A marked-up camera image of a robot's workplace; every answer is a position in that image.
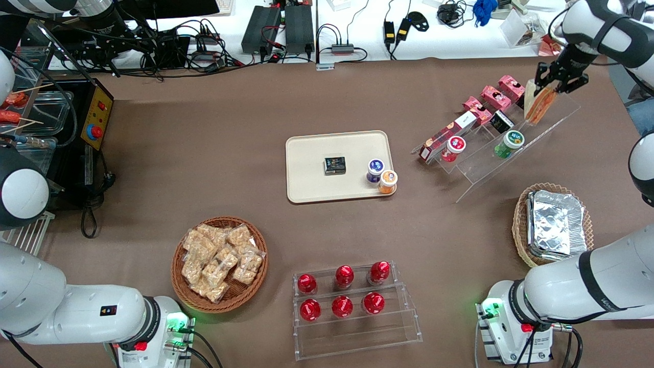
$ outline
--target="keyboard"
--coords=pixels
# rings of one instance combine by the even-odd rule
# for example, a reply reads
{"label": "keyboard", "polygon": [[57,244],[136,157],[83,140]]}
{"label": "keyboard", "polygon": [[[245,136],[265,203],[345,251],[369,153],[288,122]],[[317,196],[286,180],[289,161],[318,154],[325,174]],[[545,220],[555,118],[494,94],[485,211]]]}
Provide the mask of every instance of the keyboard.
{"label": "keyboard", "polygon": [[234,9],[235,0],[216,0],[220,12],[217,15],[230,15]]}

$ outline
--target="red box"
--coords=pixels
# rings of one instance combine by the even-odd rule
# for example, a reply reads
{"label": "red box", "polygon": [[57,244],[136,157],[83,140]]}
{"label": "red box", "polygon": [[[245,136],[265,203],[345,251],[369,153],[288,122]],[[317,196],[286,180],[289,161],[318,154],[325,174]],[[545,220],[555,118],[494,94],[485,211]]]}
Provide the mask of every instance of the red box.
{"label": "red box", "polygon": [[509,106],[511,106],[511,99],[503,95],[493,86],[484,87],[484,90],[481,91],[481,98],[486,100],[486,102],[495,107],[497,110],[501,110],[503,112]]}
{"label": "red box", "polygon": [[477,122],[475,123],[474,127],[484,125],[491,121],[492,113],[473,96],[470,96],[468,101],[463,103],[463,110],[470,111],[477,117]]}
{"label": "red box", "polygon": [[451,122],[448,126],[441,129],[440,132],[436,133],[433,137],[423,143],[419,152],[420,158],[424,161],[428,161],[429,158],[436,153],[439,153],[445,147],[447,140],[451,136],[459,132],[463,134],[463,132],[471,127],[476,121],[477,117],[471,111],[461,115],[458,119]]}
{"label": "red box", "polygon": [[503,76],[498,83],[500,90],[513,102],[517,102],[525,94],[525,87],[510,75]]}

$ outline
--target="aluminum foil container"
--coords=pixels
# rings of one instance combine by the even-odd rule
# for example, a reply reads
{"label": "aluminum foil container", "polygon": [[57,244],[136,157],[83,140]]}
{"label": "aluminum foil container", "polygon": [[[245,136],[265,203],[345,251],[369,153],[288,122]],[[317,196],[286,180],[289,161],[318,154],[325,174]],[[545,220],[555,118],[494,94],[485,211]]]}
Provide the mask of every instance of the aluminum foil container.
{"label": "aluminum foil container", "polygon": [[548,191],[536,191],[530,197],[533,200],[532,254],[558,261],[587,250],[581,202],[571,194]]}

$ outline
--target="computer mouse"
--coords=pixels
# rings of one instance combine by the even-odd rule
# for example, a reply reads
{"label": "computer mouse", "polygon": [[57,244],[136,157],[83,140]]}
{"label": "computer mouse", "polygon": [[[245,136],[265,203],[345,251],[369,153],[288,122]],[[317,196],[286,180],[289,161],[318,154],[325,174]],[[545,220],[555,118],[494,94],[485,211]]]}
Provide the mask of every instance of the computer mouse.
{"label": "computer mouse", "polygon": [[420,32],[425,32],[427,29],[429,29],[427,18],[425,18],[421,12],[410,12],[407,15],[407,19],[409,19],[411,25]]}

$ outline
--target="small bottle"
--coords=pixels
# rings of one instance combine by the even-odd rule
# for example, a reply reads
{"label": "small bottle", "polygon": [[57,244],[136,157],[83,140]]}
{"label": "small bottle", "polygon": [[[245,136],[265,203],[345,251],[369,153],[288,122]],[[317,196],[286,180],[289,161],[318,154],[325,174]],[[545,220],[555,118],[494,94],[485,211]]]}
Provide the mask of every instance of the small bottle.
{"label": "small bottle", "polygon": [[313,295],[318,291],[316,279],[310,274],[304,274],[298,278],[298,290],[304,295]]}
{"label": "small bottle", "polygon": [[379,178],[379,192],[382,194],[390,194],[395,191],[395,188],[398,184],[398,174],[395,174],[393,170],[386,170],[381,173]]}
{"label": "small bottle", "polygon": [[366,179],[368,179],[370,183],[378,183],[382,172],[384,172],[384,162],[374,158],[368,163]]}
{"label": "small bottle", "polygon": [[495,154],[499,158],[508,158],[511,153],[525,144],[525,136],[517,130],[506,132],[500,144],[495,147]]}
{"label": "small bottle", "polygon": [[347,316],[352,314],[353,310],[354,310],[354,306],[352,304],[352,301],[350,300],[350,298],[344,295],[336,297],[336,299],[334,299],[334,301],[332,302],[332,312],[338,318],[346,318]]}
{"label": "small bottle", "polygon": [[368,272],[368,282],[370,285],[381,285],[390,275],[390,264],[386,261],[377,262]]}
{"label": "small bottle", "polygon": [[384,310],[384,304],[386,304],[384,297],[375,292],[368,293],[361,300],[361,305],[363,306],[364,311],[368,314],[379,314]]}
{"label": "small bottle", "polygon": [[320,317],[320,304],[315,299],[307,299],[300,305],[300,316],[307,322],[313,322]]}
{"label": "small bottle", "polygon": [[466,149],[466,140],[459,136],[452,136],[447,140],[447,145],[441,152],[441,158],[446,162],[454,162],[464,149]]}
{"label": "small bottle", "polygon": [[336,270],[336,286],[340,290],[345,290],[350,287],[352,281],[354,281],[354,271],[352,270],[352,267],[345,265],[340,266]]}

